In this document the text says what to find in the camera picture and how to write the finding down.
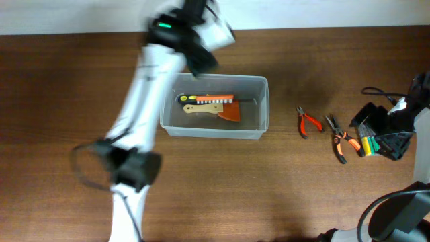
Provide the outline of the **orange tool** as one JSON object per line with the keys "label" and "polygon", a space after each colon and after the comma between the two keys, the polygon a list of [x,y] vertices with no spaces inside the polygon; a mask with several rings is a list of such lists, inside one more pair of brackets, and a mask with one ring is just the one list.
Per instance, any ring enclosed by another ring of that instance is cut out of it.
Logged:
{"label": "orange tool", "polygon": [[196,97],[198,104],[232,103],[233,101],[234,95],[205,95]]}

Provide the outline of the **orange black needle-nose pliers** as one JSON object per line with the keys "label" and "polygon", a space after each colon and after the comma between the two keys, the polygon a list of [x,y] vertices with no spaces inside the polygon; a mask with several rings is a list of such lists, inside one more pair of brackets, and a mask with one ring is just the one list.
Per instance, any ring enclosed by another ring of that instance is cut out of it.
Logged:
{"label": "orange black needle-nose pliers", "polygon": [[330,114],[329,116],[325,116],[325,120],[333,131],[333,148],[335,155],[341,164],[347,163],[347,160],[342,151],[342,140],[346,140],[355,149],[356,153],[360,157],[364,157],[366,155],[360,143],[340,127],[338,121],[332,114]]}

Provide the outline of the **wooden handle orange scraper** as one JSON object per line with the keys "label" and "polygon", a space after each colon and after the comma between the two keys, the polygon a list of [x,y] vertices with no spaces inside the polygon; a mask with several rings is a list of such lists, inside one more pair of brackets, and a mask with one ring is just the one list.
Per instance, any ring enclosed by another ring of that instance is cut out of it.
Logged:
{"label": "wooden handle orange scraper", "polygon": [[218,117],[228,121],[241,121],[239,102],[233,102],[232,104],[186,104],[183,107],[183,111],[188,114],[198,112],[217,114]]}

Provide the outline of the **yellow black handle file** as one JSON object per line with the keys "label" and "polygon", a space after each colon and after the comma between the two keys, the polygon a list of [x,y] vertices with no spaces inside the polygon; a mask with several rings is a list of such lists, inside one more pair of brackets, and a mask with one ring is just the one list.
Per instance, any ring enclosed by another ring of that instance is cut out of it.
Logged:
{"label": "yellow black handle file", "polygon": [[[185,104],[196,104],[196,105],[201,105],[201,104],[198,104],[197,102],[196,102],[196,97],[197,96],[204,96],[204,95],[186,95],[186,94],[182,94],[182,95],[179,95],[178,97],[177,97],[177,101],[180,103],[180,104],[183,104],[183,105],[185,105]],[[255,104],[255,105],[257,105],[257,100],[255,99],[255,98],[253,98],[253,99],[250,99],[250,98],[245,98],[245,99],[241,99],[241,98],[238,98],[237,96],[235,96],[234,95],[234,101],[233,102],[251,102],[251,103],[253,103],[253,104]],[[232,104],[232,103],[211,103],[211,104]]]}

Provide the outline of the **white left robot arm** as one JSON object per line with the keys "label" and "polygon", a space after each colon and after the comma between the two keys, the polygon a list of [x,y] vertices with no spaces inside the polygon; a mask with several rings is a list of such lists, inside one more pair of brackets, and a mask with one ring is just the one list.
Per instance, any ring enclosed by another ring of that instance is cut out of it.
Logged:
{"label": "white left robot arm", "polygon": [[213,51],[234,42],[216,1],[185,0],[149,19],[121,112],[105,138],[94,144],[110,173],[110,241],[143,240],[144,203],[161,168],[153,147],[165,94],[184,68],[193,75],[205,73],[218,64]]}

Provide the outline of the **clear bag coloured tubes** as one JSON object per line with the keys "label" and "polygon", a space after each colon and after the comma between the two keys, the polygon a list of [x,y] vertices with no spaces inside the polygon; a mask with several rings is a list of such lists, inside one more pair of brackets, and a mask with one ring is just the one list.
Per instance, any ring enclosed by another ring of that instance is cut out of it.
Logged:
{"label": "clear bag coloured tubes", "polygon": [[365,124],[360,124],[357,130],[360,141],[363,145],[365,156],[379,156],[378,150],[380,149],[380,145],[375,140],[375,132]]}

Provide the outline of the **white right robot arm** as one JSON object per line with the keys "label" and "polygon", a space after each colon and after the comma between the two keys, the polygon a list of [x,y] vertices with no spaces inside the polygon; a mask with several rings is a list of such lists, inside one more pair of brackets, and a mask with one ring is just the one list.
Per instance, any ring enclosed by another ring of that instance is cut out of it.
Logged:
{"label": "white right robot arm", "polygon": [[407,151],[411,138],[417,138],[413,182],[408,187],[374,200],[362,213],[356,228],[333,228],[318,236],[318,241],[429,241],[429,73],[411,81],[406,94],[386,93],[364,87],[365,95],[387,97],[390,110],[366,104],[351,120],[362,141],[371,150],[393,161]]}

